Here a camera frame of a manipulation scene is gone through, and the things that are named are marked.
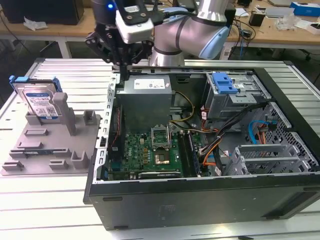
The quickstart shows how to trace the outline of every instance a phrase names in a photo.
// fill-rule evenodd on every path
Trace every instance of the red wire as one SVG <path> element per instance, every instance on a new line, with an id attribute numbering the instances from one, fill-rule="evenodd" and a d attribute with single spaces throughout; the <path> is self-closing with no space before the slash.
<path id="1" fill-rule="evenodd" d="M 119 136 L 119 131 L 120 131 L 120 109 L 119 108 L 118 108 L 118 118 L 117 118 L 117 120 L 118 120 L 118 122 L 117 122 L 118 128 L 117 128 L 115 138 L 114 138 L 110 148 L 112 148 L 112 146 L 115 144 L 115 142 L 116 142 L 116 140 L 117 140 L 117 138 Z"/>

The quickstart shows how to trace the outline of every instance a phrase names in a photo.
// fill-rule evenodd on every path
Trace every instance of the white table surface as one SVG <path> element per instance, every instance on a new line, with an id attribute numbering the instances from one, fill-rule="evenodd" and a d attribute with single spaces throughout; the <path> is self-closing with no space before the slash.
<path id="1" fill-rule="evenodd" d="M 264 65 L 272 68 L 276 62 L 264 62 Z M 84 109 L 83 102 L 85 107 L 98 113 L 101 111 L 110 65 L 100 59 L 48 59 L 38 66 L 34 64 L 33 68 L 38 70 L 29 71 L 30 76 L 56 76 L 60 80 L 64 92 L 69 95 L 68 104 L 76 114 Z M 10 148 L 25 126 L 26 111 L 26 106 L 15 94 L 0 110 L 0 164 L 7 159 Z M 288 220 L 106 231 L 93 206 L 82 202 L 86 180 L 85 174 L 0 176 L 0 239 L 231 240 L 238 239 L 238 236 L 320 239 L 320 201 Z"/>

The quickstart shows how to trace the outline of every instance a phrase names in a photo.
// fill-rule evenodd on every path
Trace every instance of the cable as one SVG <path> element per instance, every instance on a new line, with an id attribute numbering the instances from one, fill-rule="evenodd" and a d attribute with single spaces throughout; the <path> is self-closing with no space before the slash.
<path id="1" fill-rule="evenodd" d="M 320 73 L 319 73 L 319 75 L 315 78 L 315 80 L 313 81 L 313 84 L 316 84 L 316 82 L 318 81 L 319 77 L 320 77 Z"/>
<path id="2" fill-rule="evenodd" d="M 193 129 L 193 128 L 185 128 L 183 126 L 180 126 L 179 124 L 177 124 L 176 122 L 174 121 L 171 121 L 170 122 L 171 124 L 175 125 L 177 128 L 181 129 L 181 130 L 185 130 L 185 131 L 190 131 L 190 132 L 198 132 L 198 133 L 202 133 L 202 134 L 208 134 L 209 132 L 207 131 L 201 131 L 201 130 L 198 130 L 198 129 Z"/>
<path id="3" fill-rule="evenodd" d="M 247 51 L 246 51 L 246 52 L 243 54 L 243 45 L 242 45 L 243 40 L 246 40 L 246 41 L 247 41 L 246 47 L 248 48 L 250 42 L 256 37 L 257 32 L 256 32 L 256 30 L 255 30 L 253 27 L 251 27 L 250 25 L 248 25 L 247 23 L 245 23 L 245 22 L 243 22 L 243 21 L 240 21 L 240 20 L 234 18 L 234 22 L 235 22 L 235 23 L 232 23 L 232 24 L 237 27 L 238 33 L 239 33 L 239 37 L 238 37 L 238 40 L 237 40 L 235 46 L 233 47 L 233 49 L 232 49 L 232 51 L 231 51 L 231 53 L 230 53 L 230 55 L 229 55 L 229 58 L 235 53 L 235 50 L 236 50 L 236 48 L 237 48 L 237 46 L 238 46 L 238 43 L 240 42 L 240 39 L 241 39 L 240 57 L 242 58 L 242 56 L 244 56 L 244 55 L 247 53 Z M 241 28 L 241 24 L 244 24 L 244 25 L 246 25 L 246 26 L 248 26 L 249 28 L 252 29 L 253 32 L 252 32 L 252 36 L 251 36 L 251 37 L 245 37 L 245 36 L 244 36 L 244 34 L 243 34 L 243 29 Z"/>
<path id="4" fill-rule="evenodd" d="M 181 96 L 183 96 L 189 103 L 190 103 L 190 105 L 191 105 L 191 107 L 192 107 L 192 113 L 191 113 L 191 115 L 190 116 L 188 116 L 188 117 L 186 117 L 186 118 L 183 118 L 183 119 L 179 119 L 179 120 L 171 120 L 171 121 L 169 121 L 169 122 L 171 122 L 171 123 L 181 123 L 181 122 L 184 122 L 184 121 L 187 121 L 187 120 L 189 120 L 190 118 L 192 118 L 193 116 L 194 116 L 194 114 L 195 114 L 195 106 L 194 106 L 194 104 L 191 102 L 191 100 L 186 96 L 186 95 L 184 95 L 182 92 L 180 92 L 180 91 L 175 91 L 177 94 L 180 94 Z"/>
<path id="5" fill-rule="evenodd" d="M 208 153 L 205 155 L 203 163 L 202 163 L 204 166 L 207 166 L 207 165 L 216 166 L 216 163 L 213 163 L 213 162 L 208 163 L 207 159 L 208 159 L 210 153 L 212 153 L 212 151 L 219 145 L 219 143 L 221 143 L 221 139 L 216 144 L 214 144 L 214 146 L 210 149 L 210 151 L 208 151 Z"/>
<path id="6" fill-rule="evenodd" d="M 189 17 L 197 16 L 196 14 L 189 12 L 189 11 L 172 11 L 172 12 L 165 12 L 164 18 L 168 19 L 168 18 L 176 16 L 176 15 L 185 15 L 185 16 L 189 16 Z"/>
<path id="7" fill-rule="evenodd" d="M 241 119 L 243 119 L 243 117 L 247 114 L 247 112 L 250 112 L 254 109 L 259 109 L 259 108 L 264 108 L 265 106 L 267 106 L 269 104 L 268 101 L 265 102 L 261 102 L 258 104 L 254 104 L 254 105 L 250 105 L 247 106 L 246 108 L 242 109 L 240 112 L 238 112 L 237 114 L 235 114 L 233 117 L 231 117 L 229 120 L 227 120 L 222 127 L 220 128 L 220 130 L 215 134 L 215 140 L 210 143 L 209 145 L 206 145 L 204 148 L 202 148 L 201 153 L 203 155 L 204 152 L 207 151 L 207 149 L 210 149 L 213 144 L 215 144 L 216 140 L 218 138 L 221 138 L 224 134 L 225 131 L 227 131 L 229 128 L 231 128 L 233 125 L 237 124 L 238 122 L 240 122 Z"/>
<path id="8" fill-rule="evenodd" d="M 7 24 L 5 23 L 4 19 L 3 19 L 2 16 L 1 16 L 1 13 L 2 13 L 2 12 L 3 12 L 3 10 L 1 9 L 1 10 L 0 10 L 0 19 L 1 19 L 2 23 L 3 23 L 3 25 L 5 26 L 5 28 L 8 30 L 8 32 L 9 32 L 12 36 L 14 36 L 15 39 L 17 39 L 17 40 L 21 43 L 21 45 L 28 51 L 28 53 L 30 53 L 31 55 L 33 55 L 32 52 L 23 44 L 23 42 L 22 42 L 19 38 L 17 38 L 17 36 L 9 29 L 9 27 L 7 26 Z"/>
<path id="9" fill-rule="evenodd" d="M 306 53 L 308 53 L 309 55 L 315 55 L 315 56 L 319 56 L 319 55 L 320 55 L 320 53 L 312 53 L 312 52 L 309 52 L 309 51 L 304 50 L 304 49 L 299 49 L 299 50 L 302 51 L 302 52 L 306 52 Z"/>
<path id="10" fill-rule="evenodd" d="M 113 145 L 115 144 L 118 136 L 119 136 L 119 132 L 120 132 L 120 108 L 118 108 L 118 117 L 117 117 L 117 130 L 116 130 L 116 135 L 115 135 L 115 138 L 110 146 L 110 148 L 113 147 Z"/>
<path id="11" fill-rule="evenodd" d="M 262 120 L 254 120 L 254 121 L 249 123 L 249 125 L 248 125 L 249 136 L 250 136 L 251 141 L 253 142 L 253 144 L 257 144 L 257 140 L 256 140 L 256 138 L 254 136 L 253 129 L 252 129 L 252 126 L 253 126 L 254 123 L 262 123 L 262 124 L 267 124 L 268 125 L 269 122 L 262 121 Z"/>
<path id="12" fill-rule="evenodd" d="M 158 11 L 158 2 L 159 2 L 159 0 L 155 0 L 155 1 L 154 1 L 152 11 Z"/>

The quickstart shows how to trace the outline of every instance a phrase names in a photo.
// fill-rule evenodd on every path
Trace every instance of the black cable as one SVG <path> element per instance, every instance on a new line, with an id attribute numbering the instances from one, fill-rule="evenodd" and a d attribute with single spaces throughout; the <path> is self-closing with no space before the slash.
<path id="1" fill-rule="evenodd" d="M 241 121 L 241 119 L 243 119 L 244 115 L 246 115 L 248 112 L 255 110 L 255 109 L 260 109 L 263 108 L 265 106 L 267 106 L 269 104 L 268 101 L 265 102 L 261 102 L 258 104 L 254 104 L 254 105 L 250 105 L 247 106 L 246 108 L 242 109 L 240 112 L 238 112 L 237 114 L 235 114 L 234 116 L 232 116 L 229 120 L 227 120 L 222 127 L 220 128 L 220 130 L 215 134 L 214 140 L 212 143 L 206 145 L 203 149 L 202 152 L 204 152 L 207 149 L 210 149 L 214 144 L 216 144 L 221 137 L 225 134 L 225 132 L 230 129 L 233 125 L 237 124 L 238 122 Z"/>
<path id="2" fill-rule="evenodd" d="M 3 12 L 3 10 L 1 9 L 1 10 L 0 10 L 0 19 L 1 19 L 2 23 L 3 23 L 3 25 L 5 26 L 5 28 L 8 30 L 8 32 L 9 32 L 12 36 L 14 36 L 15 39 L 17 39 L 17 40 L 21 43 L 21 45 L 28 51 L 28 53 L 30 53 L 31 55 L 33 55 L 32 52 L 23 44 L 23 42 L 22 42 L 19 38 L 17 38 L 17 36 L 9 29 L 9 27 L 7 26 L 7 24 L 5 23 L 4 19 L 3 19 L 2 16 L 1 16 L 1 13 L 2 13 L 2 12 Z"/>
<path id="3" fill-rule="evenodd" d="M 319 56 L 320 55 L 320 53 L 319 54 L 315 54 L 315 53 L 312 53 L 312 52 L 309 52 L 309 51 L 307 51 L 307 50 L 304 50 L 304 49 L 299 49 L 301 52 L 303 52 L 303 53 L 308 53 L 309 55 L 315 55 L 315 56 Z"/>
<path id="4" fill-rule="evenodd" d="M 155 1 L 154 1 L 152 11 L 158 11 L 158 2 L 159 2 L 159 0 L 155 0 Z"/>
<path id="5" fill-rule="evenodd" d="M 242 38 L 243 40 L 246 40 L 246 41 L 247 41 L 247 42 L 246 42 L 246 50 L 245 50 L 245 52 L 243 53 L 243 55 L 242 55 L 241 57 L 243 57 L 244 55 L 246 55 L 246 53 L 247 53 L 247 51 L 248 51 L 248 47 L 249 47 L 250 42 L 251 42 L 251 41 L 256 37 L 256 35 L 257 35 L 256 30 L 255 30 L 253 27 L 251 27 L 250 25 L 248 25 L 247 23 L 245 23 L 245 22 L 243 22 L 243 21 L 240 21 L 240 20 L 238 20 L 238 19 L 236 19 L 236 18 L 234 18 L 234 21 L 235 21 L 235 23 L 233 23 L 233 25 L 235 25 L 235 26 L 238 28 L 239 37 L 238 37 L 238 40 L 237 40 L 235 46 L 233 47 L 233 49 L 232 49 L 232 51 L 231 51 L 231 53 L 230 53 L 230 55 L 229 55 L 229 58 L 230 58 L 233 54 L 235 54 L 235 50 L 236 50 L 236 48 L 237 48 L 237 46 L 238 46 L 238 43 L 240 42 L 240 39 L 241 39 L 241 38 Z M 245 36 L 244 36 L 244 34 L 243 34 L 243 29 L 241 28 L 241 24 L 244 24 L 244 25 L 248 26 L 249 28 L 251 28 L 251 29 L 253 30 L 252 36 L 250 36 L 250 37 L 245 37 Z"/>
<path id="6" fill-rule="evenodd" d="M 318 78 L 320 78 L 320 73 L 319 73 L 319 75 L 315 78 L 315 80 L 313 81 L 313 84 L 316 84 L 316 82 L 318 81 Z"/>
<path id="7" fill-rule="evenodd" d="M 195 10 L 195 14 L 197 14 L 197 15 L 198 15 L 199 10 L 198 10 L 198 5 L 197 5 L 197 3 L 196 3 L 196 0 L 192 0 L 192 2 L 193 2 L 193 6 L 194 6 L 194 10 Z"/>
<path id="8" fill-rule="evenodd" d="M 235 50 L 236 50 L 236 48 L 238 46 L 238 43 L 240 42 L 240 38 L 241 38 L 241 34 L 240 34 L 241 30 L 240 30 L 240 26 L 238 25 L 238 23 L 235 22 L 235 23 L 232 23 L 232 25 L 235 25 L 237 27 L 237 29 L 239 31 L 239 37 L 238 37 L 238 41 L 236 42 L 235 46 L 233 47 L 233 49 L 230 52 L 229 58 L 231 58 L 232 54 L 234 54 L 234 52 L 235 52 Z"/>
<path id="9" fill-rule="evenodd" d="M 164 18 L 167 19 L 167 18 L 176 16 L 176 15 L 185 15 L 185 16 L 190 16 L 190 17 L 196 16 L 196 14 L 194 14 L 193 12 L 189 12 L 189 11 L 172 11 L 172 12 L 165 12 Z"/>

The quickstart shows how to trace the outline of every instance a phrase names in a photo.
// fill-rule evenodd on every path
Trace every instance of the white paper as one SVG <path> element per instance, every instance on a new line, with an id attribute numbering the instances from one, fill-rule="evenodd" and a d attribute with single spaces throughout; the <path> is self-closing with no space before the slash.
<path id="1" fill-rule="evenodd" d="M 308 27 L 310 24 L 312 24 L 312 22 L 306 21 L 306 20 L 300 20 L 300 21 L 298 21 L 298 22 L 295 24 L 295 26 L 296 26 L 297 28 L 300 28 L 300 29 L 307 29 L 307 27 Z"/>
<path id="2" fill-rule="evenodd" d="M 134 89 L 165 89 L 164 79 L 136 79 Z"/>
<path id="3" fill-rule="evenodd" d="M 244 10 L 243 8 L 236 8 L 235 15 L 237 17 L 247 17 L 249 16 L 249 13 L 247 13 L 246 10 Z"/>
<path id="4" fill-rule="evenodd" d="M 44 21 L 31 21 L 27 18 L 24 18 L 24 23 L 28 29 L 31 29 L 32 31 L 35 31 L 36 29 L 47 29 L 48 26 Z"/>

